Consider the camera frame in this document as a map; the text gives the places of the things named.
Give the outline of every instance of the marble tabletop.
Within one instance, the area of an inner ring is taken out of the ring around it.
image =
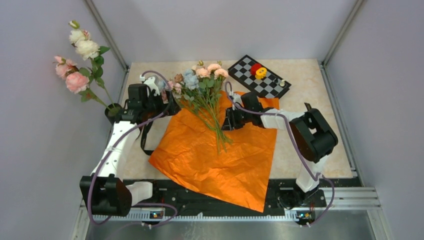
[[[222,61],[222,67],[228,69],[236,60]],[[304,103],[321,111],[329,125],[338,136],[338,145],[327,160],[323,174],[328,178],[352,178],[351,167],[341,141],[339,128],[327,94],[320,67],[316,59],[258,59],[258,62],[291,83],[290,90],[279,100],[279,107],[290,112],[305,112]],[[178,62],[133,62],[123,94],[122,105],[128,98],[128,85],[139,83],[139,76],[146,70],[155,70],[166,78],[195,65],[196,61]],[[229,77],[234,91],[248,92],[240,83]],[[171,117],[155,120],[147,136],[145,149],[154,149],[161,141]],[[169,179],[149,163],[149,156],[140,148],[140,138],[133,144],[127,156],[123,170],[124,179]],[[301,162],[294,150],[286,131],[277,132],[270,179],[296,178]]]

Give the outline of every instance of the chessboard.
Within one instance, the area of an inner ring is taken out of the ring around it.
[[[262,67],[266,68],[266,76],[262,79],[256,79],[251,74],[250,69],[257,63],[256,60],[245,55],[228,68],[228,74],[247,89],[255,92],[260,98],[281,98],[287,93],[291,84],[264,65]]]

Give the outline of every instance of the orange paper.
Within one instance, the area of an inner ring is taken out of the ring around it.
[[[222,124],[231,103],[224,92],[221,94]],[[278,98],[259,101],[264,108],[279,108]],[[221,147],[218,154],[216,133],[183,109],[171,118],[149,162],[187,189],[262,213],[277,130],[247,123],[241,129],[224,133],[233,143],[226,144],[227,152]]]

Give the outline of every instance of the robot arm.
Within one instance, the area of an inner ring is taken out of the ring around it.
[[[222,130],[232,131],[242,128],[246,123],[266,129],[287,130],[285,120],[277,114],[286,116],[295,143],[301,155],[306,159],[306,165],[314,176],[324,168],[329,154],[338,144],[338,138],[318,109],[311,108],[308,103],[306,112],[288,112],[275,108],[263,108],[258,97],[253,92],[240,96],[232,93],[234,104],[243,104],[243,108],[262,114],[252,114],[241,109],[229,107],[226,110]],[[319,180],[313,179],[305,166],[302,165],[296,179],[295,190],[301,191],[299,202],[312,196],[318,190]]]
[[[164,112],[164,116],[175,115],[180,107],[175,100],[164,103],[157,77],[149,77],[143,83],[131,84],[128,87],[128,100],[125,107],[115,116],[113,132],[101,159],[111,151],[106,162],[99,170],[94,182],[91,198],[91,211],[94,215],[126,216],[131,206],[142,200],[149,199],[153,194],[153,184],[148,181],[138,181],[131,185],[123,183],[123,168],[127,161],[128,153],[141,133],[141,129],[129,132],[116,147],[113,145],[126,132],[133,129],[147,119]],[[168,99],[170,91],[165,91]],[[91,172],[90,176],[83,176],[79,187],[85,205],[88,206],[88,192],[93,175],[99,168],[100,162]]]

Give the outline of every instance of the gray wall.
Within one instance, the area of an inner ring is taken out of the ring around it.
[[[111,126],[100,104],[68,91],[53,56],[84,65],[68,42],[72,19],[106,43],[82,0],[3,1],[0,19],[0,239],[68,239],[79,180],[99,161]],[[117,99],[124,73],[112,53],[104,57],[103,79]]]
[[[355,0],[94,0],[127,64],[323,59]]]
[[[369,186],[396,239],[422,239],[424,1],[370,0],[329,66]]]

